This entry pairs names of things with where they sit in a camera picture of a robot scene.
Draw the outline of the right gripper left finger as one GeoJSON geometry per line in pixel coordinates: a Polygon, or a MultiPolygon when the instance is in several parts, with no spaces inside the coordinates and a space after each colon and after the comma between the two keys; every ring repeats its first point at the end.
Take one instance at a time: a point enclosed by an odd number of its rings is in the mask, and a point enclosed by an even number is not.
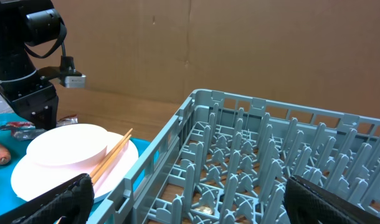
{"type": "Polygon", "coordinates": [[[85,224],[90,216],[94,197],[91,177],[87,173],[79,174],[14,210],[0,215],[0,223],[85,224]]]}

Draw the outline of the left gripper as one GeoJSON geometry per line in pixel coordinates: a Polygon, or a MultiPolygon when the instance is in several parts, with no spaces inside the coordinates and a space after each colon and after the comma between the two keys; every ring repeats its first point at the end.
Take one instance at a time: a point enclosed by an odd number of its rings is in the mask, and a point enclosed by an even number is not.
{"type": "Polygon", "coordinates": [[[57,124],[59,97],[48,80],[19,80],[0,83],[0,95],[15,114],[37,128],[50,130],[57,124]]]}

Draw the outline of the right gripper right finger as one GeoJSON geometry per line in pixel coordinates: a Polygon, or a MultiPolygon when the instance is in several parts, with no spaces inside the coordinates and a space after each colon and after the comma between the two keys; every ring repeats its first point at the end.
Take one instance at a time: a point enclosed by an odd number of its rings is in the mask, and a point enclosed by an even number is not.
{"type": "Polygon", "coordinates": [[[291,224],[380,224],[380,218],[339,196],[293,175],[283,205],[291,224]]]}

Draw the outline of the red snack wrapper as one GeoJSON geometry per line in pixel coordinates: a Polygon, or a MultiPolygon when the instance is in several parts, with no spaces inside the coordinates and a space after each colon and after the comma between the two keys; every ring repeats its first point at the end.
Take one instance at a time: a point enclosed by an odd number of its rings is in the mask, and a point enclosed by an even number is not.
{"type": "MultiPolygon", "coordinates": [[[[78,116],[76,114],[66,116],[57,121],[56,126],[66,126],[78,123],[78,116]]],[[[10,131],[11,137],[18,141],[33,140],[39,135],[46,132],[45,129],[37,128],[29,121],[9,121],[0,124],[1,131],[10,131]]]]}

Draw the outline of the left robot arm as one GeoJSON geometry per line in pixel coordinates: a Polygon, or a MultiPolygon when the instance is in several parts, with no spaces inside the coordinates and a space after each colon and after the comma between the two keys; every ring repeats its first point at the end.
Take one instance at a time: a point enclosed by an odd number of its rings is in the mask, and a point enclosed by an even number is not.
{"type": "Polygon", "coordinates": [[[0,1],[0,95],[20,117],[38,128],[56,127],[59,98],[51,80],[59,67],[36,69],[32,58],[47,58],[64,42],[67,29],[51,1],[0,1]],[[43,55],[31,47],[53,40],[43,55]]]}

